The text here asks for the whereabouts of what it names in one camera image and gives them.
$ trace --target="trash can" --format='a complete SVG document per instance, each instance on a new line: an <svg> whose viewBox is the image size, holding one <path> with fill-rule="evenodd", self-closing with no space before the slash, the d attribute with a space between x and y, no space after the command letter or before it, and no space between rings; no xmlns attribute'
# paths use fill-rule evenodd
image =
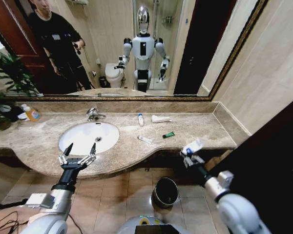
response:
<svg viewBox="0 0 293 234"><path fill-rule="evenodd" d="M171 207L178 198L178 188L176 183L168 177L162 177L156 184L152 200L160 208Z"/></svg>
<svg viewBox="0 0 293 234"><path fill-rule="evenodd" d="M102 88L110 88L111 84L106 80L106 77L99 77L99 83Z"/></svg>

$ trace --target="man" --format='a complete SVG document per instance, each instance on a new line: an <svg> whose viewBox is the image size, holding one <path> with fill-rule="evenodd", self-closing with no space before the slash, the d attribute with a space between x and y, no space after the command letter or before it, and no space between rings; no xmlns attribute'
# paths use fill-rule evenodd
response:
<svg viewBox="0 0 293 234"><path fill-rule="evenodd" d="M87 73L75 51L75 48L79 51L85 46L84 40L67 20L50 11L48 0L30 1L36 8L29 15L30 24L54 72L67 80L66 92L76 92L77 82L85 89L91 89Z"/></svg>

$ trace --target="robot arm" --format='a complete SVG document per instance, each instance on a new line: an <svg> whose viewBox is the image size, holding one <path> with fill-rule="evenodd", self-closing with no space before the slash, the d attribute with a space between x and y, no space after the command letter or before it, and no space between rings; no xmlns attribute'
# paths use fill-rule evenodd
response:
<svg viewBox="0 0 293 234"><path fill-rule="evenodd" d="M156 41L155 41L155 49L156 51L162 56L163 60L162 60L162 63L161 63L161 70L160 70L160 73L158 75L158 78L159 78L159 81L160 82L163 82L164 79L165 79L165 72L168 68L168 64L169 64L169 56L166 55L166 52L165 52L165 48L164 48L164 43L163 43L163 39L161 38L158 38Z"/></svg>
<svg viewBox="0 0 293 234"><path fill-rule="evenodd" d="M22 231L21 234L66 234L68 217L71 208L71 197L75 192L78 173L89 166L95 159L96 143L90 154L83 158L66 158L73 147L73 143L58 156L64 169L59 182L53 185L51 194L32 194L26 205L32 208L42 208L37 217Z"/></svg>
<svg viewBox="0 0 293 234"><path fill-rule="evenodd" d="M126 65L129 63L130 60L130 51L132 48L132 41L129 38L124 39L124 55L119 56L118 65L114 67L114 69L121 68L125 69Z"/></svg>
<svg viewBox="0 0 293 234"><path fill-rule="evenodd" d="M185 146L180 155L184 158L187 168L195 167L203 176L203 185L218 202L217 208L223 222L233 234L271 234L250 201L238 194L230 194L229 186L233 179L231 172L220 172L217 178L208 174L204 168L204 160L194 155L202 147L200 139L197 139Z"/></svg>

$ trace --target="small bottle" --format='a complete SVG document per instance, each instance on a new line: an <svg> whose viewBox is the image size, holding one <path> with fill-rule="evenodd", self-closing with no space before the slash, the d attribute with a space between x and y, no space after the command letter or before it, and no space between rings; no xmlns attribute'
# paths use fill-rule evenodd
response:
<svg viewBox="0 0 293 234"><path fill-rule="evenodd" d="M142 117L141 113L138 114L138 121L139 121L140 126L143 126L143 117Z"/></svg>
<svg viewBox="0 0 293 234"><path fill-rule="evenodd" d="M26 112L27 117L31 121L36 122L41 118L41 115L36 110L34 110L33 108L30 108L26 104L23 104L22 108Z"/></svg>

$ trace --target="toilet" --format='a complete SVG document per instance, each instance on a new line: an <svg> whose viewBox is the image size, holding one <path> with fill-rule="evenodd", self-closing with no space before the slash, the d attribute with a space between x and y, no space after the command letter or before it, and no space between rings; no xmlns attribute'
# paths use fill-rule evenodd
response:
<svg viewBox="0 0 293 234"><path fill-rule="evenodd" d="M114 69L115 66L117 66L116 63L107 63L105 66L105 76L106 80L111 84L111 88L120 88L124 70L120 68Z"/></svg>

